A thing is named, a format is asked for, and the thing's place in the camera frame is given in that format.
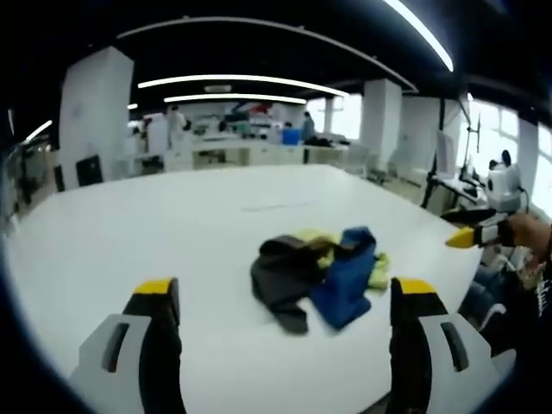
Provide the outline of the person's right hand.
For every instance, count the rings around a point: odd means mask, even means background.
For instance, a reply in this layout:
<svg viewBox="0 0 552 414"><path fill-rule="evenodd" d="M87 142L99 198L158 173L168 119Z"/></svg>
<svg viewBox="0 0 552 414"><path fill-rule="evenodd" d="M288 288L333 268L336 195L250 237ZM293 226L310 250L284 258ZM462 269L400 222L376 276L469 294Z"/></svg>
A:
<svg viewBox="0 0 552 414"><path fill-rule="evenodd" d="M551 256L551 225L527 213L509 216L499 224L500 244L528 248L535 263L544 263Z"/></svg>

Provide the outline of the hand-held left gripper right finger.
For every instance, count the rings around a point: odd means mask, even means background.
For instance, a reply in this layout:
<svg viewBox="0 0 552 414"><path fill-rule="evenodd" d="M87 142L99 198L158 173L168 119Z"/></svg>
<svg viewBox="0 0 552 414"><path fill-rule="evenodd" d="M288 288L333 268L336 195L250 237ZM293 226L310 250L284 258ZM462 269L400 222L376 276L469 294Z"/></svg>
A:
<svg viewBox="0 0 552 414"><path fill-rule="evenodd" d="M516 352L493 352L435 288L398 277L390 286L390 413L494 413L515 367Z"/></svg>

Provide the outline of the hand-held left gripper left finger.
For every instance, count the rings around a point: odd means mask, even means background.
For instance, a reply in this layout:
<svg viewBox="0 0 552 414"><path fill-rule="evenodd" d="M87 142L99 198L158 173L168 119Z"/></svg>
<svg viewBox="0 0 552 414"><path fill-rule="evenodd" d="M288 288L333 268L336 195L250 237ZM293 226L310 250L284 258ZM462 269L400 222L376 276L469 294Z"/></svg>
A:
<svg viewBox="0 0 552 414"><path fill-rule="evenodd" d="M147 281L82 343L69 382L95 413L185 413L179 282Z"/></svg>

